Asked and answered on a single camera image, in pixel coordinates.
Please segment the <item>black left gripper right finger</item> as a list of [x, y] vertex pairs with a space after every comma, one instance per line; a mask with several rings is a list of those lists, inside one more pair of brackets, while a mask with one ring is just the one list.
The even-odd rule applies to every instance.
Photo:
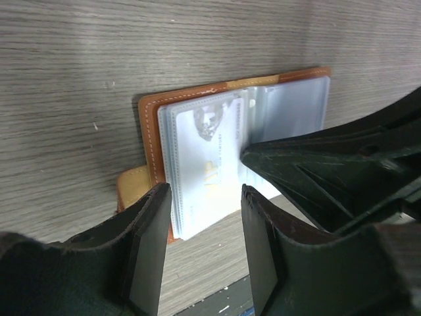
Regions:
[[322, 232], [247, 185], [241, 216], [257, 315], [357, 315], [378, 301], [369, 232]]

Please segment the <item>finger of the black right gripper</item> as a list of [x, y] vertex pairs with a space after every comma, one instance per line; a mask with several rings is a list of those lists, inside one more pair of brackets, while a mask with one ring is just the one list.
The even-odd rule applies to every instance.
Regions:
[[420, 90], [347, 124], [251, 144], [241, 161], [327, 232], [398, 211], [419, 221]]

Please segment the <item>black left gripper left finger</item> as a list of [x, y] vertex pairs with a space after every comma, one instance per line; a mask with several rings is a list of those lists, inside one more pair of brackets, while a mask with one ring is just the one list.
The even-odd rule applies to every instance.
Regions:
[[127, 210], [54, 245], [61, 251], [50, 315], [156, 315], [172, 191], [160, 183]]

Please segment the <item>silver VIP credit card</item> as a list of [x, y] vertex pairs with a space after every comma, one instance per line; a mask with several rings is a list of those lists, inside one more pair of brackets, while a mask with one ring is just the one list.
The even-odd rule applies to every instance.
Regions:
[[174, 120], [180, 237], [188, 240], [239, 209], [244, 99], [186, 104]]

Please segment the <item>brown leather card holder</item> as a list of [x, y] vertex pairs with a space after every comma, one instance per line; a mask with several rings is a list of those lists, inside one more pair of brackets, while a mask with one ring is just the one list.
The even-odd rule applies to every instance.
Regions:
[[118, 177], [118, 211], [155, 184], [169, 183], [173, 242], [237, 211], [243, 184], [276, 197], [277, 189], [241, 162], [241, 151], [321, 130], [331, 73], [322, 66], [142, 97], [137, 109], [146, 164]]

